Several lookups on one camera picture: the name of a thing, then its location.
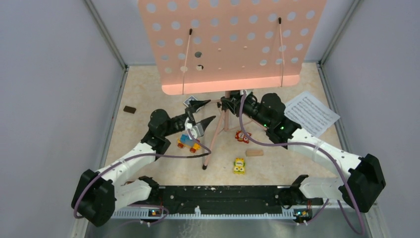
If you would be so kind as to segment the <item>pink music stand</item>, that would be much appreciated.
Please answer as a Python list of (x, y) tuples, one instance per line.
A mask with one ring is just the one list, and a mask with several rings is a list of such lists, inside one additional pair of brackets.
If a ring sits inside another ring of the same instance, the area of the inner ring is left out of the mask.
[(140, 0), (167, 95), (291, 87), (324, 0)]

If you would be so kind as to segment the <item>sheet music page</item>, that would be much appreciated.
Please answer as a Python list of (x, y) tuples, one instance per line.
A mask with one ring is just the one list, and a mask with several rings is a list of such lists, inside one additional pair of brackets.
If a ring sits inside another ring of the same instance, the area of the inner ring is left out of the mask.
[(286, 103), (285, 115), (315, 137), (320, 137), (340, 116), (308, 91)]

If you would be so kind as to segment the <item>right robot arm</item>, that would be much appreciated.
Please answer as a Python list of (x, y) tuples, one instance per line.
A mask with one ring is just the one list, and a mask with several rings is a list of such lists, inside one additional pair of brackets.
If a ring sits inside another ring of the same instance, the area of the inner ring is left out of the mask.
[(334, 199), (366, 213), (386, 186), (376, 156), (352, 154), (310, 134), (285, 115), (286, 106), (276, 93), (267, 93), (258, 101), (253, 93), (242, 95), (233, 91), (221, 98), (221, 107), (239, 119), (246, 115), (264, 126), (270, 140), (268, 146), (282, 146), (305, 155), (337, 175), (337, 178), (304, 177), (290, 191), (296, 204), (304, 204), (310, 198)]

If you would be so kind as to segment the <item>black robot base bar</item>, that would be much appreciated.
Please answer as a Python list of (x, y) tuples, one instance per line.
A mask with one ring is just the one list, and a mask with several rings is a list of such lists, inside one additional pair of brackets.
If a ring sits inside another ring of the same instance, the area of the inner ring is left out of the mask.
[(152, 189), (148, 204), (170, 214), (280, 214), (293, 205), (306, 205), (297, 189), (278, 185), (161, 186)]

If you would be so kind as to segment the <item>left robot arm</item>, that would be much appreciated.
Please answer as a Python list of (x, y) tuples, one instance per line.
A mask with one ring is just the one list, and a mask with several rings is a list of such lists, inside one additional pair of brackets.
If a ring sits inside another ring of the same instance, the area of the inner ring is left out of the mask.
[(172, 118), (164, 109), (152, 111), (148, 131), (133, 149), (106, 167), (87, 169), (81, 174), (71, 202), (74, 218), (86, 219), (100, 227), (123, 207), (138, 201), (155, 204), (159, 197), (157, 189), (141, 178), (131, 183), (128, 179), (161, 157), (177, 158), (166, 154), (171, 145), (167, 136), (186, 132), (188, 138), (197, 142), (215, 116), (196, 121), (194, 113), (209, 103), (210, 100), (191, 100), (183, 114)]

